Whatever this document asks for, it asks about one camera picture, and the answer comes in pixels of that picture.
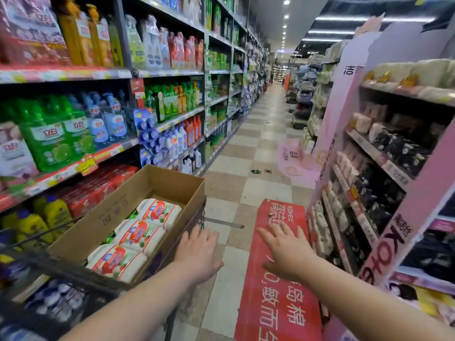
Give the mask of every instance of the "ceiling light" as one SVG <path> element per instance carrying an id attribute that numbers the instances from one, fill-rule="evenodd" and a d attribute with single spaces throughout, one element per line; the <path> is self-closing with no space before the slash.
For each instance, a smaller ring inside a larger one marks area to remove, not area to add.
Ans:
<path id="1" fill-rule="evenodd" d="M 302 38 L 305 42 L 341 42 L 342 39 L 337 38 Z"/>
<path id="2" fill-rule="evenodd" d="M 355 34 L 354 31 L 310 30 L 309 34 Z"/>
<path id="3" fill-rule="evenodd" d="M 343 17 L 343 16 L 332 16 L 332 15 L 323 15 L 317 17 L 315 20 L 320 21 L 367 21 L 370 17 Z M 420 17 L 420 18 L 407 18 L 407 17 L 384 17 L 384 22 L 432 22 L 435 17 Z"/>

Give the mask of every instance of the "forearm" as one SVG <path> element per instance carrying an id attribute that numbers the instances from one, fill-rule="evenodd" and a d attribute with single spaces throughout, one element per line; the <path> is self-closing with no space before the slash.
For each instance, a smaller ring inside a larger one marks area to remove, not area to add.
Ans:
<path id="1" fill-rule="evenodd" d="M 440 321 L 317 258 L 299 274 L 307 287 L 361 341 L 449 341 Z"/>
<path id="2" fill-rule="evenodd" d="M 193 284 L 188 268 L 173 262 L 115 299 L 62 341 L 144 341 L 167 318 Z"/>

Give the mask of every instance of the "brown cardboard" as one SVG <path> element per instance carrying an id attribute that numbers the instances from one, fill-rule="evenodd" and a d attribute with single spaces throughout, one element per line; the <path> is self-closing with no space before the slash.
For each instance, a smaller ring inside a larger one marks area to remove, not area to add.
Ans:
<path id="1" fill-rule="evenodd" d="M 177 203 L 182 207 L 182 212 L 174 227 L 166 233 L 153 256 L 138 273 L 137 282 L 156 253 L 162 251 L 165 257 L 172 250 L 191 218 L 204 204 L 203 178 L 146 165 L 67 230 L 49 246 L 48 251 L 60 258 L 82 264 L 142 200 L 151 197 Z"/>

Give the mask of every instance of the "store aisle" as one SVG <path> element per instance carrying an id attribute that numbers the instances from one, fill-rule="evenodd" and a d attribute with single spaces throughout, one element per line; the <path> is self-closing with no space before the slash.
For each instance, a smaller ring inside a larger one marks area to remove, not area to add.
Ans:
<path id="1" fill-rule="evenodd" d="M 277 166 L 278 143 L 302 132 L 292 128 L 287 109 L 282 86 L 270 86 L 204 175 L 206 216 L 245 229 L 205 223 L 220 233 L 216 257 L 225 266 L 182 302 L 173 341 L 233 339 L 258 207 L 263 199 L 305 207 L 310 202 L 313 190 L 291 185 Z M 253 169 L 260 173 L 253 174 Z"/>

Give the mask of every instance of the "person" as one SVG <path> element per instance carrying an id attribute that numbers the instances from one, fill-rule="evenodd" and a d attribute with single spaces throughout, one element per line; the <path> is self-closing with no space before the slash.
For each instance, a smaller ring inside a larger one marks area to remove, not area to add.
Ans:
<path id="1" fill-rule="evenodd" d="M 273 261 L 263 267 L 309 287 L 333 315 L 361 341 L 453 341 L 455 333 L 440 321 L 393 295 L 361 281 L 318 257 L 304 232 L 285 223 L 259 228 Z M 213 260 L 218 233 L 184 232 L 174 262 L 112 301 L 68 332 L 62 341 L 145 341 L 194 285 L 223 266 Z"/>

